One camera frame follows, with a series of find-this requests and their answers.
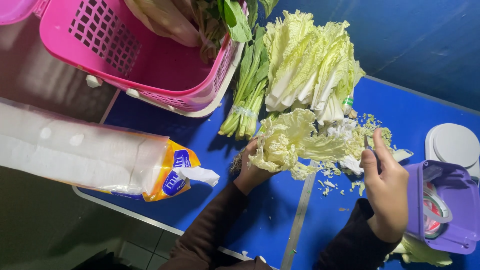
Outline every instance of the pink plastic basket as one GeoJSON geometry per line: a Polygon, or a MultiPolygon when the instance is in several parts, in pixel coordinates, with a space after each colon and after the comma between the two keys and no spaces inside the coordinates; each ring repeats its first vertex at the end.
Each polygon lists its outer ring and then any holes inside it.
{"type": "Polygon", "coordinates": [[[225,36],[214,63],[148,30],[123,0],[23,0],[0,4],[0,24],[41,17],[40,36],[54,57],[160,105],[186,112],[216,97],[238,45],[225,36]]]}

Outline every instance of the dark sleeve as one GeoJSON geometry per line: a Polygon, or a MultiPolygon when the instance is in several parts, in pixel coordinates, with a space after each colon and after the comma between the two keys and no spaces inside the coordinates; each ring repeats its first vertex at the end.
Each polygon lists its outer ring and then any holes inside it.
{"type": "Polygon", "coordinates": [[[318,269],[362,269],[375,270],[385,256],[400,243],[384,242],[373,233],[367,220],[373,209],[367,199],[357,200],[345,227],[320,252],[318,269]]]}
{"type": "Polygon", "coordinates": [[[247,196],[229,183],[180,236],[159,269],[208,269],[211,256],[247,205],[247,196]]]}

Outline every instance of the blue tabletop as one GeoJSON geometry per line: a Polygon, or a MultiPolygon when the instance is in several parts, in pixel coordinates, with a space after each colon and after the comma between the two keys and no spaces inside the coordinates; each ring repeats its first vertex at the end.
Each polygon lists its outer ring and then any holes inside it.
{"type": "MultiPolygon", "coordinates": [[[[217,135],[231,107],[226,100],[231,97],[225,96],[222,107],[209,117],[194,119],[159,109],[120,92],[105,120],[105,124],[170,136],[174,142],[190,148],[197,154],[203,168],[212,169],[221,176],[215,187],[191,181],[190,190],[157,202],[79,190],[185,231],[205,205],[232,180],[228,175],[230,163],[247,144],[246,141],[236,142],[233,137],[217,135]]],[[[303,184],[303,181],[293,180],[289,172],[282,172],[254,189],[249,195],[247,212],[235,223],[223,247],[238,253],[247,251],[251,258],[263,256],[271,266],[280,268],[303,184]]]]}
{"type": "MultiPolygon", "coordinates": [[[[353,107],[358,111],[359,116],[363,113],[371,113],[381,120],[383,126],[392,131],[392,145],[414,152],[408,160],[412,164],[425,160],[425,137],[436,125],[442,123],[463,125],[480,138],[480,116],[367,78],[362,78],[355,87],[353,107]]],[[[325,179],[328,178],[321,173],[318,173],[315,178],[322,181],[325,179]]],[[[313,184],[292,269],[312,268],[319,251],[347,223],[355,201],[360,197],[358,187],[353,192],[349,189],[352,180],[363,180],[363,177],[353,176],[349,179],[342,174],[329,180],[338,184],[338,190],[330,192],[327,197],[322,196],[321,190],[318,190],[321,186],[317,181],[313,184]],[[340,194],[342,189],[345,190],[345,196],[340,194]]],[[[475,252],[466,256],[451,254],[453,264],[442,269],[477,269],[480,265],[479,249],[477,245],[475,252]]],[[[400,262],[399,256],[394,256],[394,259],[389,260],[384,268],[435,268],[426,263],[400,262]]]]}

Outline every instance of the tissue package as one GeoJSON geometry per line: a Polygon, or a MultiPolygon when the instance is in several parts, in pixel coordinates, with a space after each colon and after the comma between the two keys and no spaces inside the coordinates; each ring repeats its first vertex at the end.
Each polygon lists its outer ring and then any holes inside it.
{"type": "Polygon", "coordinates": [[[145,201],[216,184],[195,153],[168,137],[87,123],[0,98],[0,166],[145,201]]]}

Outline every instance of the purple plastic box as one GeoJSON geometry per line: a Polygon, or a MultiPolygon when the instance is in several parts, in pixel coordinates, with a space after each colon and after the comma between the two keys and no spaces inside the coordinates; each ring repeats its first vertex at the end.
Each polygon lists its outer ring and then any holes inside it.
{"type": "Polygon", "coordinates": [[[470,254],[480,240],[480,196],[476,183],[460,165],[435,160],[409,164],[404,168],[408,179],[407,233],[424,241],[433,249],[470,254]],[[425,239],[423,231],[423,169],[436,165],[443,173],[432,180],[438,196],[452,211],[452,221],[445,224],[443,232],[434,239],[425,239]]]}

